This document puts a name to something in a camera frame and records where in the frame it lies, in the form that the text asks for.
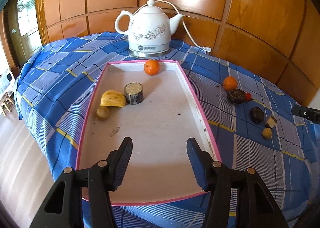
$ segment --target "wooden stool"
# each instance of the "wooden stool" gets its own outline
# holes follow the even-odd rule
[[[4,112],[3,106],[7,109],[7,111],[8,111],[9,113],[11,113],[11,110],[10,110],[11,104],[8,104],[7,101],[8,101],[8,102],[11,102],[11,103],[13,104],[13,100],[10,98],[10,96],[8,95],[8,93],[5,93],[4,96],[3,96],[3,97],[1,98],[1,100],[0,100],[1,111],[2,111],[2,113],[3,113],[3,115],[4,115],[5,117],[6,117],[6,114],[5,114],[5,112]]]

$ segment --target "wooden floor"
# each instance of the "wooden floor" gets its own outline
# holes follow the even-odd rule
[[[16,109],[0,115],[0,200],[28,228],[53,184],[48,163]]]

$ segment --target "orange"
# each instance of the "orange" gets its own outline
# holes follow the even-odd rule
[[[228,76],[223,80],[223,88],[229,92],[231,90],[237,89],[238,83],[236,79],[232,76]]]
[[[154,76],[160,71],[160,65],[157,60],[148,60],[144,63],[143,67],[146,74],[150,76]]]

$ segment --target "kettle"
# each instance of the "kettle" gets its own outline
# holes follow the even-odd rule
[[[171,19],[163,10],[154,5],[154,0],[148,0],[147,6],[142,7],[134,14],[121,11],[115,21],[118,33],[128,35],[129,49],[138,53],[156,54],[169,49],[171,35],[177,31],[182,14]],[[127,31],[119,29],[119,21],[124,16],[130,18]]]

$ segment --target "plaid fabric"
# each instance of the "plaid fabric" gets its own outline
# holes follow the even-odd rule
[[[319,128],[291,114],[294,99],[269,81],[196,47],[172,40],[171,51],[157,59],[180,61],[201,103],[222,161],[244,170],[254,167],[291,222],[312,204],[319,188]],[[125,36],[93,34],[59,40],[41,47],[15,82],[20,119],[48,159],[55,179],[75,167],[86,109],[96,80],[107,62],[135,60],[128,56]],[[253,101],[234,106],[220,83],[233,76]],[[278,120],[272,139],[261,135],[263,124],[249,117],[253,106]],[[209,194],[179,202],[141,207],[114,207],[119,227],[201,227]],[[88,203],[84,219],[90,227]],[[232,191],[228,227],[234,225],[236,191]]]

